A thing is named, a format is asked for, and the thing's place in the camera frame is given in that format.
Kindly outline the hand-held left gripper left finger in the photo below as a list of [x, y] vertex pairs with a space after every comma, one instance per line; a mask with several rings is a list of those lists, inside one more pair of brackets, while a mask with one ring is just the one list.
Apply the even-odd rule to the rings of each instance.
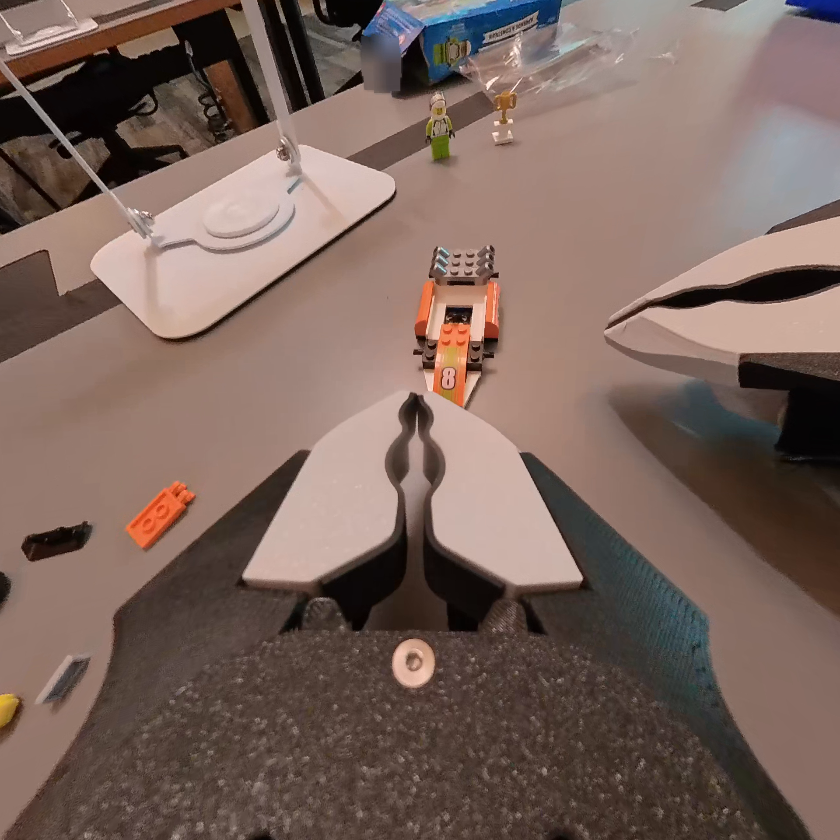
[[369, 615], [406, 571], [401, 482], [417, 396], [396, 392], [325, 434], [306, 457], [244, 570], [262, 589], [334, 599]]

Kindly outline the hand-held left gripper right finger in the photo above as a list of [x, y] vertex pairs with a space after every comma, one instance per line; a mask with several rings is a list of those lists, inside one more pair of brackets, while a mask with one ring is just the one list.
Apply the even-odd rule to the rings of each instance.
[[497, 600], [576, 591], [584, 577], [517, 448], [431, 392], [419, 397], [423, 563], [451, 610], [486, 615]]

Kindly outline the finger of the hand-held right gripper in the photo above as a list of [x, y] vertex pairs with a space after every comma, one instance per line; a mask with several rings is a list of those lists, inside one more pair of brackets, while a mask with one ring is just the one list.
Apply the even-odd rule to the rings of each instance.
[[837, 388], [839, 290], [784, 302], [654, 307], [605, 331], [626, 355], [740, 388]]
[[731, 288], [785, 270], [839, 266], [839, 218], [832, 217], [753, 238], [729, 248], [651, 290], [614, 313], [606, 327], [682, 292]]

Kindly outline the orange lego plate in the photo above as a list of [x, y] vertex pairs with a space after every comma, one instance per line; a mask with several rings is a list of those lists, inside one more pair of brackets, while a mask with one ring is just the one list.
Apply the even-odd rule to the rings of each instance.
[[125, 530], [142, 550], [147, 550], [182, 516], [195, 498], [186, 484], [176, 481], [158, 493]]

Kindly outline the orange white lego car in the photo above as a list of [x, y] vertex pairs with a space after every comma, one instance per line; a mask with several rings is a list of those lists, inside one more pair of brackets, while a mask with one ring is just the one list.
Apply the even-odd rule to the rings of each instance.
[[427, 389], [467, 407], [500, 334], [496, 248], [434, 250], [414, 333]]

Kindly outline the white book stand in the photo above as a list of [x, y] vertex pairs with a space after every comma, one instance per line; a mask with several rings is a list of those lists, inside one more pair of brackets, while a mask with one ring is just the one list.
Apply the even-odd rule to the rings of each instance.
[[156, 216], [124, 205], [2, 62], [5, 78], [132, 228], [99, 249], [91, 271], [163, 339], [212, 327], [396, 191], [381, 171], [298, 143], [261, 7], [241, 5], [276, 111], [277, 149]]

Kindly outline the clear plastic bag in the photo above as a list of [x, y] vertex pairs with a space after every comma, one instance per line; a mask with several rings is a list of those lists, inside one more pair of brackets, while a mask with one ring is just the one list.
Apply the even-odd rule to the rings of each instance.
[[466, 58], [458, 73], [492, 99], [504, 92], [525, 103], [595, 94], [640, 81], [673, 66], [672, 31], [593, 29], [572, 23], [531, 29]]

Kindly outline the black small bar piece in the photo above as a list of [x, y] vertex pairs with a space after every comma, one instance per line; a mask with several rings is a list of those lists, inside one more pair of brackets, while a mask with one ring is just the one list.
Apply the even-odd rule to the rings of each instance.
[[73, 526], [57, 527], [46, 532], [31, 533], [24, 538], [21, 549], [26, 559], [37, 562], [73, 553], [82, 549], [91, 536], [92, 525], [83, 521]]

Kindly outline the small gold trophy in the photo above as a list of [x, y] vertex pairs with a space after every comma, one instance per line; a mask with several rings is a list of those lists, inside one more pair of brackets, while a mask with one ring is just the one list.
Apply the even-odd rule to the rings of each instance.
[[512, 144], [514, 141], [512, 111], [517, 107], [518, 93], [507, 89], [493, 98], [493, 109], [497, 119], [494, 121], [492, 139], [496, 146]]

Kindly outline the green minifigure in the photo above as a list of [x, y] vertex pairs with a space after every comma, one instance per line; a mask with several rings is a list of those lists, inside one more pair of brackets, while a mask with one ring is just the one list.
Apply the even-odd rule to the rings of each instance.
[[443, 161], [449, 158], [449, 142], [455, 136], [445, 95], [435, 91], [429, 100], [430, 116], [425, 129], [426, 142], [432, 152], [433, 161]]

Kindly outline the blue cardboard box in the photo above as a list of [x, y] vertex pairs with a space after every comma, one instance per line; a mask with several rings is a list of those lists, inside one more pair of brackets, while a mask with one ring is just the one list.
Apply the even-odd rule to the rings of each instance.
[[361, 36], [364, 88], [431, 87], [470, 56], [558, 23], [561, 1], [383, 2]]

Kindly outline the black office chair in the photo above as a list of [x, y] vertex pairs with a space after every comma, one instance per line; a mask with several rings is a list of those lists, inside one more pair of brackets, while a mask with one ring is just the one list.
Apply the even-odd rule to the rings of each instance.
[[117, 128], [132, 117], [155, 112], [154, 88], [185, 76], [189, 69], [183, 45], [132, 59], [114, 49], [89, 58], [67, 77], [36, 91], [34, 97], [74, 145], [102, 140], [109, 156], [98, 173], [103, 180], [123, 184], [164, 168], [164, 155], [187, 157], [180, 145], [131, 147]]

